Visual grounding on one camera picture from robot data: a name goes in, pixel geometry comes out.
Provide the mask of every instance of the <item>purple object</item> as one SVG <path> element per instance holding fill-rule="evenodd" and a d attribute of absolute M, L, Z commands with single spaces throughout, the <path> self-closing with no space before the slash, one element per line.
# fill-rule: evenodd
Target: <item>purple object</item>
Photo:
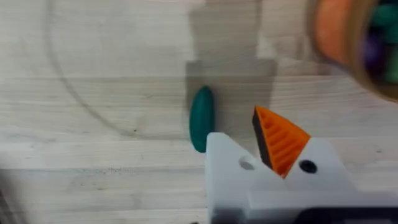
<path fill-rule="evenodd" d="M 383 76 L 386 61 L 386 45 L 383 40 L 377 35 L 369 34 L 363 51 L 363 60 L 368 73 L 372 77 Z"/>
<path fill-rule="evenodd" d="M 371 68 L 381 63 L 384 54 L 384 44 L 376 35 L 369 35 L 364 43 L 364 61 L 366 68 Z"/>

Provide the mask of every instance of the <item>white plastic part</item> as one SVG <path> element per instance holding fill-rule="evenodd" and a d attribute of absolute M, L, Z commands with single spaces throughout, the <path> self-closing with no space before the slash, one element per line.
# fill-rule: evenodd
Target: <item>white plastic part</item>
<path fill-rule="evenodd" d="M 310 160 L 315 174 L 299 163 Z M 397 207 L 396 194 L 356 190 L 330 144 L 311 138 L 286 179 L 224 133 L 208 135 L 206 184 L 210 223 L 292 222 L 313 207 Z"/>

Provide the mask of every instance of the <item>wood grain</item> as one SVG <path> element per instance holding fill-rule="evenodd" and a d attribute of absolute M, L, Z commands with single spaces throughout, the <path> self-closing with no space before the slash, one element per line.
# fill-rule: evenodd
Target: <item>wood grain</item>
<path fill-rule="evenodd" d="M 188 138 L 256 148 L 254 105 L 330 140 L 353 181 L 398 192 L 398 107 L 312 49 L 311 0 L 0 0 L 0 188 L 18 223 L 206 223 Z"/>

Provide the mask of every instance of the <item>orange object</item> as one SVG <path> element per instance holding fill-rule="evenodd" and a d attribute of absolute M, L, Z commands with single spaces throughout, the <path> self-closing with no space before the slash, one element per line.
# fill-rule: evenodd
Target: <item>orange object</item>
<path fill-rule="evenodd" d="M 328 57 L 346 65 L 346 36 L 353 0 L 321 0 L 315 23 L 315 38 Z"/>
<path fill-rule="evenodd" d="M 263 163 L 287 176 L 311 136 L 289 120 L 256 106 L 253 126 Z"/>

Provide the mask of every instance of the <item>teal capsule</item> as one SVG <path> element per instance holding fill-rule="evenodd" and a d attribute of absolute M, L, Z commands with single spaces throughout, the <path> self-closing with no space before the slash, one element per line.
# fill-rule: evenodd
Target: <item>teal capsule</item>
<path fill-rule="evenodd" d="M 196 151 L 206 152 L 207 135 L 215 130 L 214 96 L 208 86 L 195 95 L 189 117 L 191 142 Z"/>

